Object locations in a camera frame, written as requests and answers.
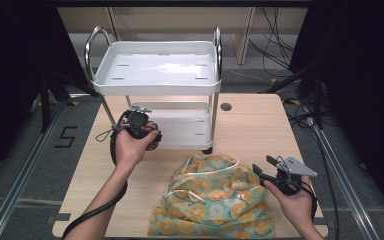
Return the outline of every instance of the plastic bag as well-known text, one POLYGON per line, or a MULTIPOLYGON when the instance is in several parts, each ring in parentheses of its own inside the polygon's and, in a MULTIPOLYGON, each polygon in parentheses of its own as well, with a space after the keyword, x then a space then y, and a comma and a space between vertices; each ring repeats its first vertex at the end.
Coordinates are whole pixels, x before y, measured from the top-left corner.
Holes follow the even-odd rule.
POLYGON ((228 155, 194 155, 175 171, 153 211, 149 236, 273 238, 267 189, 228 155))

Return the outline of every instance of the wooden table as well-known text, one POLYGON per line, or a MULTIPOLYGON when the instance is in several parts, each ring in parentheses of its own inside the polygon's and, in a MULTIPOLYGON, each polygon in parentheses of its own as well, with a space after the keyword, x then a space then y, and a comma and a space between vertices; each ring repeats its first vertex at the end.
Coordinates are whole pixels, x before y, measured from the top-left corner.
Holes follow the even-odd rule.
MULTIPOLYGON (((132 97, 132 101, 207 101, 208 97, 132 97)), ((106 97, 114 116, 127 109, 124 97, 106 97)), ((302 160, 297 143, 286 118, 284 108, 274 94, 220 94, 219 106, 229 103, 230 111, 218 109, 213 153, 229 154, 251 167, 260 166, 274 175, 275 167, 265 160, 266 155, 302 160)), ((68 224, 80 216, 104 184, 114 165, 109 151, 109 138, 98 142, 95 137, 110 129, 109 119, 101 106, 91 129, 82 156, 60 209, 70 214, 69 221, 56 221, 55 236, 62 236, 68 224)), ((129 178, 129 188, 117 204, 108 227, 107 237, 147 237, 150 216, 163 196, 173 172, 192 154, 200 150, 161 150, 146 152, 143 161, 129 178)), ((297 237, 295 228, 285 218, 276 198, 268 194, 267 202, 275 221, 276 237, 297 237)), ((316 218, 323 218, 320 208, 316 218)), ((316 225, 326 236, 326 225, 316 225)))

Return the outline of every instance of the person's left hand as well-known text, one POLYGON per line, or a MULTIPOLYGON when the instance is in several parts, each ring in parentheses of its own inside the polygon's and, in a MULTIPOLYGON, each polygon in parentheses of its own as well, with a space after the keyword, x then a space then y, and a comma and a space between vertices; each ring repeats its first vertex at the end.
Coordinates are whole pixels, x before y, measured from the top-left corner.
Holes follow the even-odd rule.
POLYGON ((145 155, 146 147, 157 137, 159 131, 150 132, 142 139, 134 139, 126 130, 117 135, 115 153, 117 165, 120 163, 136 166, 145 155))

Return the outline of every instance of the metal handle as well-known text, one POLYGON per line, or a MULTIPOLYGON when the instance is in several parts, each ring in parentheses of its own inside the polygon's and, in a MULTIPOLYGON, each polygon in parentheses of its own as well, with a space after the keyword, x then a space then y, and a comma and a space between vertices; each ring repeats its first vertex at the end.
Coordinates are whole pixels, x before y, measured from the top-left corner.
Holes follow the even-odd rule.
POLYGON ((110 47, 112 45, 110 35, 108 34, 107 30, 105 30, 105 28, 103 28, 101 26, 97 26, 97 27, 95 27, 95 29, 93 29, 93 32, 92 32, 92 34, 90 34, 90 36, 86 42, 86 46, 85 46, 86 70, 87 70, 87 73, 89 74, 92 82, 96 81, 96 77, 95 77, 95 74, 93 73, 92 66, 90 65, 89 52, 90 52, 90 46, 92 45, 92 42, 95 39, 95 37, 99 31, 104 33, 105 39, 107 40, 108 47, 110 47))
POLYGON ((213 43, 214 43, 214 46, 216 47, 217 72, 218 72, 217 81, 220 81, 221 80, 222 50, 221 50, 221 33, 220 33, 220 28, 218 26, 216 26, 214 28, 213 43))

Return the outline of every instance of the white plastic cart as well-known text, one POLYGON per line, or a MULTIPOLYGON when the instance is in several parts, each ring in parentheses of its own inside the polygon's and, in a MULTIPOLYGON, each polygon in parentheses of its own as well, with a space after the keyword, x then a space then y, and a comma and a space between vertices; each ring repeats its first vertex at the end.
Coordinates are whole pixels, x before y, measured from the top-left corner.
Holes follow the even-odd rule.
POLYGON ((152 110, 149 119, 163 134, 160 149, 203 150, 211 153, 221 86, 222 46, 220 29, 213 42, 130 42, 112 43, 108 32, 98 26, 85 47, 86 68, 113 126, 116 125, 105 101, 108 95, 126 96, 129 107, 152 110), (90 64, 90 47, 102 32, 108 49, 96 72, 90 64), (209 96, 208 102, 134 102, 129 96, 209 96))

